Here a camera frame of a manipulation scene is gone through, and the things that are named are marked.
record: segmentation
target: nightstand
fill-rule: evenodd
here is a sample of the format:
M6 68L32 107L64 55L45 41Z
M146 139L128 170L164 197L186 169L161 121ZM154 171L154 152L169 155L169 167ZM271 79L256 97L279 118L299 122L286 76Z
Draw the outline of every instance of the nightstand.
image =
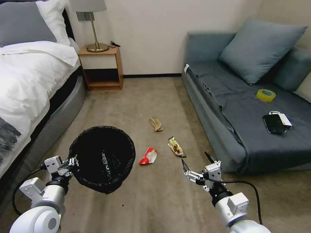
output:
M123 70L119 47L104 52L89 52L84 46L78 55L89 91L122 90Z

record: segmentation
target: white pillow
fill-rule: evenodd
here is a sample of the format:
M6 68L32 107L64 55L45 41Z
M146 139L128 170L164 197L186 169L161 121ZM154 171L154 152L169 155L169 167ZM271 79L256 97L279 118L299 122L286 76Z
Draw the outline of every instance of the white pillow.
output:
M55 36L57 42L70 46L66 25L62 16L65 9L65 0L37 1L36 4L42 18Z

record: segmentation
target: yellow tape roll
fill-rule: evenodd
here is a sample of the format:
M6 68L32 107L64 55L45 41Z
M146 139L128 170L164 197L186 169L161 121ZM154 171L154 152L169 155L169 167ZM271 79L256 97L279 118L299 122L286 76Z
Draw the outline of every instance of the yellow tape roll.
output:
M268 89L260 89L257 92L256 97L263 102L271 102L276 97L276 94Z

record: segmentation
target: red snack wrapper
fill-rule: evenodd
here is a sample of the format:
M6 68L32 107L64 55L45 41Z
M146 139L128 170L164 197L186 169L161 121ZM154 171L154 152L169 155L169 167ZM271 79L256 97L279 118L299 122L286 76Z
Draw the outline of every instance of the red snack wrapper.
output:
M154 163L155 159L156 159L156 150L151 147L148 147L144 157L138 162L138 164L140 165L151 164Z

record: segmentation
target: wastebasket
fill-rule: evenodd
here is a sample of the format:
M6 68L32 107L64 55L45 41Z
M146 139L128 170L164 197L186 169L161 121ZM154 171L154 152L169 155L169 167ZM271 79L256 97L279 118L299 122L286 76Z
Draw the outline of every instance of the wastebasket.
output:
M96 126L83 131L71 144L68 158L77 156L73 171L78 182L101 193L117 190L130 174L135 147L132 139L112 126Z

